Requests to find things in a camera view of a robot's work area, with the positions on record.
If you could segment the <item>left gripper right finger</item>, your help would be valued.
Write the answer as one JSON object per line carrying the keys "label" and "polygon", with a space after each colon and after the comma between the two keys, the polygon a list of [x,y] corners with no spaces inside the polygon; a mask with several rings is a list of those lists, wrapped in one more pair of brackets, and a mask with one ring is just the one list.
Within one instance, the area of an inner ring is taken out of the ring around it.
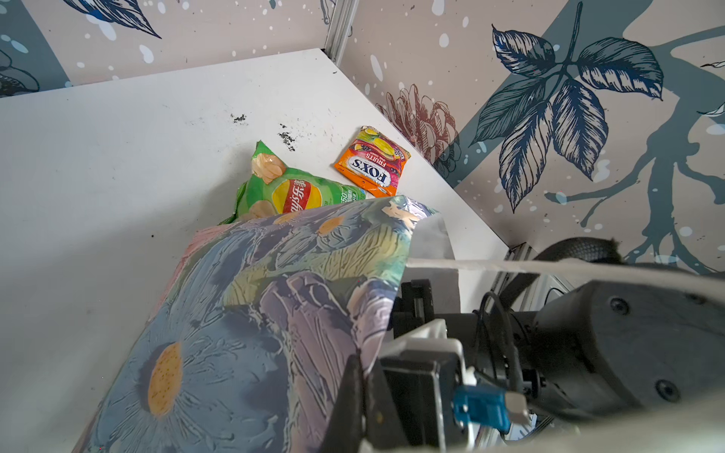
{"label": "left gripper right finger", "polygon": [[396,402],[381,365],[375,361],[364,378],[364,429],[366,441],[378,451],[409,447]]}

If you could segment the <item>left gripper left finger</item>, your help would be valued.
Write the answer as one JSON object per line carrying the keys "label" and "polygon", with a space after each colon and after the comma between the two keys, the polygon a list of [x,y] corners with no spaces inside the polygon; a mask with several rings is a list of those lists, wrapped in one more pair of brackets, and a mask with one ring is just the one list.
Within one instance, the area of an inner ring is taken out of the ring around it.
{"label": "left gripper left finger", "polygon": [[319,447],[323,453],[357,453],[364,439],[364,371],[359,354],[347,359],[328,428]]}

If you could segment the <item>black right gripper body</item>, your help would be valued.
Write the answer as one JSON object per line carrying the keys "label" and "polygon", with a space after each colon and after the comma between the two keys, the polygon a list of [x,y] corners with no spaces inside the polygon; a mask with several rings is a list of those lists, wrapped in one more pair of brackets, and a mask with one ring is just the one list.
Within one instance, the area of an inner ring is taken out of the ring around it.
{"label": "black right gripper body", "polygon": [[432,285],[428,279],[402,283],[390,314],[387,330],[396,339],[434,320],[443,320],[447,338],[461,342],[464,351],[476,345],[478,317],[475,313],[436,313]]}

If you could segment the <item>floral paper gift bag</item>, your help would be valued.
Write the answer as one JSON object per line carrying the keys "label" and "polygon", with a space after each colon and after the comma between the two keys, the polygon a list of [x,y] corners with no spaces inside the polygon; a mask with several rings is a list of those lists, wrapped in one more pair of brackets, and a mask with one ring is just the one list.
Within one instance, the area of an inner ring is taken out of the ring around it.
{"label": "floral paper gift bag", "polygon": [[[592,279],[721,297],[720,273],[626,264],[612,240],[572,238],[532,260],[455,260],[442,218],[395,196],[198,233],[78,452],[319,452],[347,359],[364,378],[402,283],[428,279],[436,313],[472,313],[517,275],[538,311]],[[685,403],[532,422],[448,452],[721,452],[724,387]]]}

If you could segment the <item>orange Fox's candy bag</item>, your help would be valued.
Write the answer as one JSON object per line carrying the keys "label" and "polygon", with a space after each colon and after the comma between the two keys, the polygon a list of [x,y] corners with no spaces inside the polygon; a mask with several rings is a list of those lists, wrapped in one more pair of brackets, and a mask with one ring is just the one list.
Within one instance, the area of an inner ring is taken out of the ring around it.
{"label": "orange Fox's candy bag", "polygon": [[334,168],[360,189],[377,198],[396,196],[411,153],[387,136],[363,126]]}

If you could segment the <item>green chips bag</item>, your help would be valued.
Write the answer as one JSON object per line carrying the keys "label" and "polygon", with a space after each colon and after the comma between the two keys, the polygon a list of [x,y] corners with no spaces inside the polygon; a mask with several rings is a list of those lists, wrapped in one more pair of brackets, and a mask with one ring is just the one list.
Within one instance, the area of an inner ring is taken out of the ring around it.
{"label": "green chips bag", "polygon": [[237,191],[234,212],[224,225],[366,199],[356,186],[287,166],[262,141],[256,143],[251,167],[251,177]]}

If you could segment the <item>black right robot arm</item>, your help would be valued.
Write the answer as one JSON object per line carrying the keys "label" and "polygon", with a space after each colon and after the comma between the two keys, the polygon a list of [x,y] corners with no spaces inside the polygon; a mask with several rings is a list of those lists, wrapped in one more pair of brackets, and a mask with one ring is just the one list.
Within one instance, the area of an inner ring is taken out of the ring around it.
{"label": "black right robot arm", "polygon": [[569,421],[689,402],[724,387],[721,297],[592,279],[538,311],[513,305],[515,276],[472,313],[447,313],[449,337],[485,384]]}

